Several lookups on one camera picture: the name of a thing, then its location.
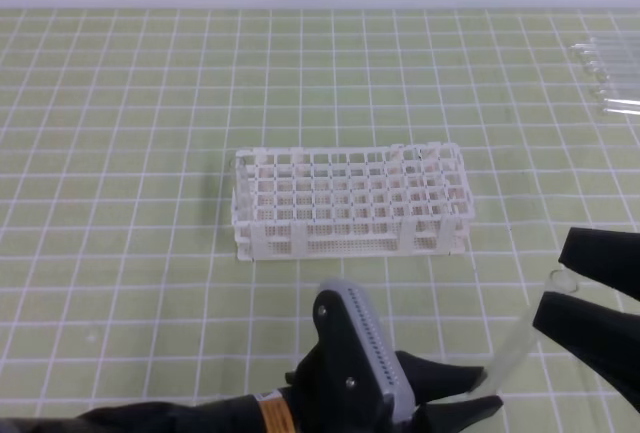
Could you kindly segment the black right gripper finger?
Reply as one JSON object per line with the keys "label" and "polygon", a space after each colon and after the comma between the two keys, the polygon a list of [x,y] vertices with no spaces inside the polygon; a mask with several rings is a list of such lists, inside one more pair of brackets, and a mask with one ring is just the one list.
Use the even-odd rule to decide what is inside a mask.
{"label": "black right gripper finger", "polygon": [[569,270],[639,300],[639,234],[571,227],[559,256]]}
{"label": "black right gripper finger", "polygon": [[543,294],[533,327],[610,383],[639,381],[639,317],[557,292]]}

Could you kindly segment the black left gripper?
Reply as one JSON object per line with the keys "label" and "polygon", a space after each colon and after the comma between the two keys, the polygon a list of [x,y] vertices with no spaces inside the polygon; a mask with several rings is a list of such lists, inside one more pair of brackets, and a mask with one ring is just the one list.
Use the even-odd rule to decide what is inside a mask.
{"label": "black left gripper", "polygon": [[397,432],[375,414],[358,419],[332,381],[318,337],[286,375],[284,387],[196,406],[147,402],[104,407],[71,418],[4,418],[4,432]]}

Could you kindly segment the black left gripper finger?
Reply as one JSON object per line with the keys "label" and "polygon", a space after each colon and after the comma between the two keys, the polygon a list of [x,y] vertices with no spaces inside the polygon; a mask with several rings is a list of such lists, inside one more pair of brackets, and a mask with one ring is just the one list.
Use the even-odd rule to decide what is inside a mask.
{"label": "black left gripper finger", "polygon": [[487,419],[503,406],[497,395],[455,403],[426,403],[415,411],[409,424],[410,432],[459,433]]}
{"label": "black left gripper finger", "polygon": [[472,391],[486,378],[482,366],[438,363],[398,350],[396,357],[414,393],[417,406]]}

